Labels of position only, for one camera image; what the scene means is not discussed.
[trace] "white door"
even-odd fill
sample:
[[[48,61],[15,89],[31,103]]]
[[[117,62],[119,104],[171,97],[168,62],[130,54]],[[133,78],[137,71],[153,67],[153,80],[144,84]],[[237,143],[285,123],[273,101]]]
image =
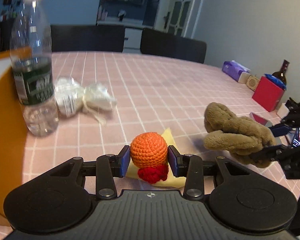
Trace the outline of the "white door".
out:
[[[191,2],[192,0],[160,1],[155,29],[181,36],[186,26]]]

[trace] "door handle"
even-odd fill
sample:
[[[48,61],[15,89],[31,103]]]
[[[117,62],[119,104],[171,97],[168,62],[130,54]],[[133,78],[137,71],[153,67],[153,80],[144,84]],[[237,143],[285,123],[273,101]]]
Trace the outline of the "door handle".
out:
[[[167,13],[167,15],[164,18],[164,29],[167,28],[167,25],[168,25],[168,21],[169,21],[169,17],[170,17],[170,12]]]

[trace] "green bottle label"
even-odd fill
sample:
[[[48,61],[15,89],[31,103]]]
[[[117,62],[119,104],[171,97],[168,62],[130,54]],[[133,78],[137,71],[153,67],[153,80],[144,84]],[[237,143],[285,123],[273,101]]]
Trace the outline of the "green bottle label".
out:
[[[37,105],[45,102],[54,94],[52,79],[52,64],[45,62],[40,68],[24,72],[15,68],[13,70],[19,101],[26,106]]]

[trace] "red box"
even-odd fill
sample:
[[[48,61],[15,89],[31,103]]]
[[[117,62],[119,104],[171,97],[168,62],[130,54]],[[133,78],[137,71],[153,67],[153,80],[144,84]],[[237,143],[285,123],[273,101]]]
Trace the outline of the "red box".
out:
[[[261,77],[252,99],[268,112],[272,112],[283,96],[284,90],[272,83],[266,77]]]

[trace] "stuffed animal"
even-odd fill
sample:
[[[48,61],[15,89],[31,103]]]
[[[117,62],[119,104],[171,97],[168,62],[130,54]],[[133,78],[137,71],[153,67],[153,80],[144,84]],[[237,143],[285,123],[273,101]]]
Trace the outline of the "stuffed animal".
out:
[[[130,146],[132,162],[139,168],[138,176],[154,184],[168,178],[168,146],[156,132],[147,132],[134,138]]]
[[[269,166],[269,161],[253,161],[249,154],[276,144],[271,130],[246,116],[237,117],[223,104],[212,102],[204,113],[208,135],[204,146],[209,150],[227,150],[240,163],[259,168]]]

